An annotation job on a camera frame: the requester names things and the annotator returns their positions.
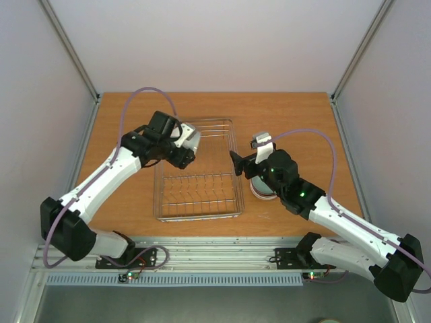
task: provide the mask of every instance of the wire basket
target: wire basket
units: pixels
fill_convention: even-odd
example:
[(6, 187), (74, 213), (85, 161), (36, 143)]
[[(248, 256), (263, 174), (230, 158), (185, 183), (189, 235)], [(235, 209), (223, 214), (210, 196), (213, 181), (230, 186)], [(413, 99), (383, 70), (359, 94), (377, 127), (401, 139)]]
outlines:
[(244, 209), (241, 179), (229, 150), (236, 151), (230, 119), (188, 120), (201, 132), (195, 161), (185, 170), (167, 162), (156, 166), (154, 216), (160, 221), (236, 217)]

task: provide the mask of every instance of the gray wall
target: gray wall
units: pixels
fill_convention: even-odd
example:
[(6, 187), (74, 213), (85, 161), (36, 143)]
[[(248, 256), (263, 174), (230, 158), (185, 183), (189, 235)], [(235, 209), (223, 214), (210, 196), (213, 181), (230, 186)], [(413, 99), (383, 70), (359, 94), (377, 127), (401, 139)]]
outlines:
[(11, 322), (39, 205), (64, 192), (93, 103), (36, 0), (0, 2), (0, 62), (0, 322)]
[(332, 92), (381, 0), (51, 2), (99, 92)]
[[(339, 108), (372, 219), (419, 238), (431, 265), (431, 1), (394, 3)], [(412, 297), (429, 322), (431, 295)]]

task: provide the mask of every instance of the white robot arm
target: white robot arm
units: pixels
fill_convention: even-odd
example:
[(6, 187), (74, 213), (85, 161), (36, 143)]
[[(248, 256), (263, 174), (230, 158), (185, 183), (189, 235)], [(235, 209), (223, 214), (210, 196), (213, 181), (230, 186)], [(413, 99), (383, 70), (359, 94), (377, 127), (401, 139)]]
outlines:
[(126, 179), (155, 164), (148, 165), (150, 161), (165, 159), (177, 168), (186, 168), (195, 159), (199, 140), (200, 132), (191, 124), (155, 112), (148, 125), (123, 135), (120, 145), (78, 187), (57, 201), (47, 198), (41, 204), (42, 237), (74, 261), (95, 254), (127, 264), (135, 255), (134, 243), (115, 231), (93, 231), (88, 224)]
[(237, 176), (243, 172), (247, 179), (258, 176), (288, 211), (327, 227), (353, 245), (309, 233), (296, 247), (304, 266), (311, 260), (337, 266), (374, 281), (391, 299), (407, 300), (422, 268), (398, 249), (423, 263), (418, 239), (386, 232), (329, 199), (325, 191), (299, 176), (298, 164), (275, 148), (268, 133), (253, 136), (251, 147), (257, 152), (247, 157), (230, 152)]

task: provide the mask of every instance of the black mounting bracket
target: black mounting bracket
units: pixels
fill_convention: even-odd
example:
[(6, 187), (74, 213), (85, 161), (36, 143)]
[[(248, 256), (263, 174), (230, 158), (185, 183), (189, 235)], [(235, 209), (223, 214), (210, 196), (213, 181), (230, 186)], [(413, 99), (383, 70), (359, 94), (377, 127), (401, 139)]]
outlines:
[(334, 266), (327, 264), (319, 264), (314, 259), (310, 264), (303, 264), (298, 257), (296, 248), (276, 248), (275, 256), (269, 259), (270, 262), (277, 265), (277, 269), (310, 269), (310, 270), (323, 270), (334, 269)]
[[(135, 258), (142, 250), (145, 248), (134, 248), (133, 252), (134, 255), (132, 258)], [(154, 267), (156, 265), (157, 261), (157, 249), (153, 248), (151, 250), (148, 250), (147, 252), (144, 252), (140, 258), (142, 258), (145, 261), (145, 267)], [(96, 269), (130, 269), (130, 268), (138, 268), (142, 267), (141, 265), (142, 261), (140, 259), (135, 260), (132, 262), (129, 266), (126, 267), (117, 267), (113, 264), (111, 264), (107, 259), (102, 258), (100, 260), (96, 261)]]

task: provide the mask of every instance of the wooden table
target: wooden table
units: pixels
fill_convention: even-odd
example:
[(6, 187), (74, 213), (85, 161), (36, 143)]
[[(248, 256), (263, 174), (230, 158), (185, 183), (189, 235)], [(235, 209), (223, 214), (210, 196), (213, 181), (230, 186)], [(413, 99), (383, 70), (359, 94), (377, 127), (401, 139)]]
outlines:
[[(252, 153), (251, 136), (269, 131), (273, 136), (298, 128), (314, 128), (334, 140), (338, 154), (334, 198), (360, 213), (356, 191), (345, 160), (327, 94), (324, 93), (172, 93), (181, 118), (228, 117), (234, 122), (238, 152)], [(79, 181), (89, 176), (110, 154), (117, 141), (119, 118), (128, 93), (105, 93), (96, 117)], [(157, 93), (139, 94), (126, 115), (125, 131), (149, 122), (155, 110), (171, 114)], [(327, 190), (331, 151), (314, 134), (297, 134), (277, 141), (298, 162), (300, 175)], [(117, 230), (128, 236), (303, 236), (309, 231), (332, 233), (287, 212), (280, 201), (255, 198), (242, 181), (245, 210), (234, 219), (162, 223), (153, 216), (154, 170), (141, 170), (126, 181), (99, 209), (90, 226)]]

